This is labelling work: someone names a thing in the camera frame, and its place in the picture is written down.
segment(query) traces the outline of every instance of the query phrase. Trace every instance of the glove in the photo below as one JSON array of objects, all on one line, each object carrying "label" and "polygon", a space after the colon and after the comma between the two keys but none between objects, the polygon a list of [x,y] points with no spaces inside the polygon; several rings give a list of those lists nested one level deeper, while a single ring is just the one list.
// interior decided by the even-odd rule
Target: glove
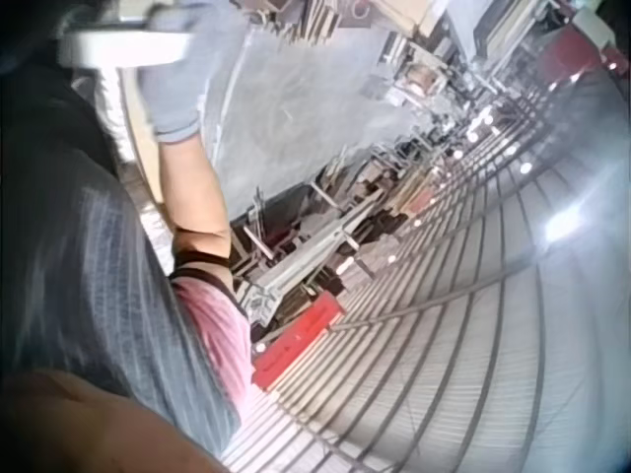
[{"label": "glove", "polygon": [[162,143],[182,141],[199,131],[197,104],[216,62],[212,48],[218,20],[214,7],[184,2],[176,7],[159,7],[148,20],[151,31],[192,34],[183,59],[138,71],[140,94],[156,139]]}]

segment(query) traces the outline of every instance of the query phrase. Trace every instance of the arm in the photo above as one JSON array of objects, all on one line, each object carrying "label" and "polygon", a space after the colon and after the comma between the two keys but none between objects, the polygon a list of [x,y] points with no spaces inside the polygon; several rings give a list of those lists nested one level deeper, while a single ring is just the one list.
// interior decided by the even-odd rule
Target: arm
[{"label": "arm", "polygon": [[[160,182],[165,207],[174,227],[174,253],[193,250],[226,261],[230,256],[230,223],[217,174],[199,134],[197,103],[212,73],[214,31],[212,8],[196,5],[163,7],[149,21],[157,31],[188,31],[185,58],[172,64],[142,68],[141,94],[159,143]],[[233,281],[226,264],[187,262],[218,277],[228,288]]]},{"label": "arm", "polygon": [[[169,218],[175,226],[174,253],[194,250],[228,259],[230,222],[217,173],[213,170],[199,134],[160,145],[160,183]],[[233,287],[228,268],[212,263],[187,263]]]}]

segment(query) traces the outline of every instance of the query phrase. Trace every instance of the gray striped fabric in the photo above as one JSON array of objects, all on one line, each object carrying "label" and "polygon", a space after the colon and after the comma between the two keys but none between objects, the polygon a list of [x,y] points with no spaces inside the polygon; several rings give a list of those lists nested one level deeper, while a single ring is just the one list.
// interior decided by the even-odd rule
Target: gray striped fabric
[{"label": "gray striped fabric", "polygon": [[107,152],[92,111],[34,69],[2,90],[3,374],[72,372],[218,455],[237,412],[134,205],[98,164]]}]

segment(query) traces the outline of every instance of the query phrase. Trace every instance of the forearm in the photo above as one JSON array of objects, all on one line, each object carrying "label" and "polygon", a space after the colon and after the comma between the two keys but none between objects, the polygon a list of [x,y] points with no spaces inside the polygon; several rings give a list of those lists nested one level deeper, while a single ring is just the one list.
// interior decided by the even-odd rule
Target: forearm
[{"label": "forearm", "polygon": [[230,256],[226,202],[199,134],[179,143],[160,144],[160,181],[175,226],[175,250]]}]

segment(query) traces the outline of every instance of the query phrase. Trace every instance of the pink shirt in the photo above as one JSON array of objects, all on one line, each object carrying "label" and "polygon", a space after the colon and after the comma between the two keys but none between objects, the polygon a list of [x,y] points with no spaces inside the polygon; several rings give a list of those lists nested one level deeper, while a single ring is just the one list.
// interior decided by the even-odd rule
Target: pink shirt
[{"label": "pink shirt", "polygon": [[179,276],[172,284],[193,317],[210,363],[243,420],[252,377],[249,322],[226,294],[207,282]]}]

